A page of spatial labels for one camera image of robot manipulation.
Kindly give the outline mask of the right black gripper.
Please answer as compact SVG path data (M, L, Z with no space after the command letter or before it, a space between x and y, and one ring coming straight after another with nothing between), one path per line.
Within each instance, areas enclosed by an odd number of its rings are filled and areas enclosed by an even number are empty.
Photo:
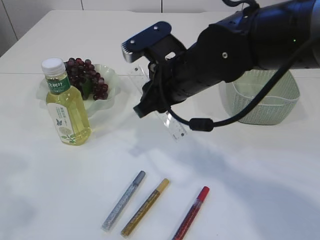
M205 69L203 59L196 58L196 45L185 52L175 55L173 52L165 57L164 62L149 62L149 81L142 87L140 103L133 107L141 119L148 114L167 111L162 101L160 88L169 106L182 103L187 98L198 94L222 81L212 72L213 67Z

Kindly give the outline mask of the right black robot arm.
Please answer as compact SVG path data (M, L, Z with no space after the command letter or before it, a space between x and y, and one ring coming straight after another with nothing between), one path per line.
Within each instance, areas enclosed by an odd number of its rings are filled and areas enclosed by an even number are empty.
M139 117L163 113L220 82L252 69L278 69L306 41L320 34L320 3L291 0L247 7L208 25L186 48L160 21L127 41L135 58L146 57L153 75L142 88Z

